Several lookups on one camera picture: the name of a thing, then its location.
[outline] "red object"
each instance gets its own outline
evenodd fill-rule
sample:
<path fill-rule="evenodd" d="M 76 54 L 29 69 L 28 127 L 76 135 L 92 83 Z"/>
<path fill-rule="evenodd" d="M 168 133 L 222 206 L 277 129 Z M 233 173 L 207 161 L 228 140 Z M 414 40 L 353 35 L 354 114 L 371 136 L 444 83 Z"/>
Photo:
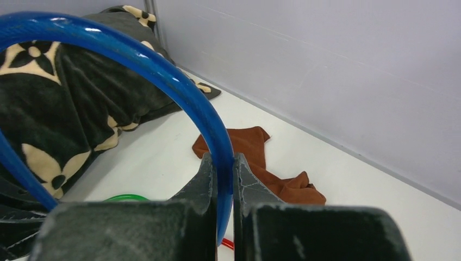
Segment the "red object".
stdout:
<path fill-rule="evenodd" d="M 230 249 L 234 250 L 234 243 L 232 241 L 230 241 L 229 239 L 227 239 L 227 238 L 222 239 L 222 245 L 227 246 Z"/>

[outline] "brown towel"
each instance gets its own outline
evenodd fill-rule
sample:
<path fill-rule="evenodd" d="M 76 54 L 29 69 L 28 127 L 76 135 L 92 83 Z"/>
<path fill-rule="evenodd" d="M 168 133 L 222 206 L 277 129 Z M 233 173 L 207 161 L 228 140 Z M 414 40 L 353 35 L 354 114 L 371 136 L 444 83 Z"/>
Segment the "brown towel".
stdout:
<path fill-rule="evenodd" d="M 253 174 L 280 199 L 287 203 L 325 204 L 325 197 L 315 189 L 313 184 L 309 184 L 305 171 L 295 178 L 280 179 L 266 170 L 264 143 L 270 137 L 261 127 L 227 131 L 234 152 L 245 155 Z M 192 150 L 199 158 L 208 152 L 208 146 L 201 135 L 195 141 Z"/>

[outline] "fleece blanket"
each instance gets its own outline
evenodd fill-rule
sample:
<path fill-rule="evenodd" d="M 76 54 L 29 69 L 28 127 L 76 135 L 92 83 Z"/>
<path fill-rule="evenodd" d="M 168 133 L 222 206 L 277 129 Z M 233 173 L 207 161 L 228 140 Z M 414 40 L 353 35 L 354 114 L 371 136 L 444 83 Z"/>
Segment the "fleece blanket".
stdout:
<path fill-rule="evenodd" d="M 153 14 L 123 5 L 85 18 L 128 34 L 175 64 L 155 38 Z M 195 84 L 209 99 L 220 93 Z M 80 47 L 32 41 L 0 53 L 0 128 L 56 198 L 117 145 L 122 131 L 179 110 L 134 71 Z M 0 177 L 21 188 L 3 166 Z"/>

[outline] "blue plastic ring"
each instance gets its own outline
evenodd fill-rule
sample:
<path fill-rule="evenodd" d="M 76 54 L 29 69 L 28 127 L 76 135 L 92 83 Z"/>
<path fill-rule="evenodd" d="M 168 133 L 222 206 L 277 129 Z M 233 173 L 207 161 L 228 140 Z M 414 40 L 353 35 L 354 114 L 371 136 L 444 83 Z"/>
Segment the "blue plastic ring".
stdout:
<path fill-rule="evenodd" d="M 20 12 L 0 16 L 0 52 L 33 40 L 59 41 L 104 55 L 145 77 L 170 96 L 192 119 L 210 149 L 217 172 L 217 242 L 227 228 L 232 206 L 234 153 L 216 110 L 179 69 L 135 39 L 102 24 L 71 15 Z M 57 201 L 36 180 L 0 132 L 0 161 L 45 207 Z"/>

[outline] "white floor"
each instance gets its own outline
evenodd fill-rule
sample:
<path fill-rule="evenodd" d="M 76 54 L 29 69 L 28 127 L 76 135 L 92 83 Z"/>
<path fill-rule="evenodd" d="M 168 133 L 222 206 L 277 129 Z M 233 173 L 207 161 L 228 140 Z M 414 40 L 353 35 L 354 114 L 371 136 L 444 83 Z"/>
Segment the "white floor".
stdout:
<path fill-rule="evenodd" d="M 228 94 L 212 101 L 227 128 L 263 127 L 267 169 L 280 178 L 306 170 L 327 204 L 373 206 L 399 225 L 417 261 L 461 260 L 461 212 L 363 163 L 339 149 Z M 122 193 L 165 200 L 198 170 L 192 152 L 199 132 L 184 112 L 123 133 L 65 196 L 66 201 L 100 201 Z M 226 237 L 233 238 L 232 220 Z M 233 260 L 221 246 L 220 260 Z"/>

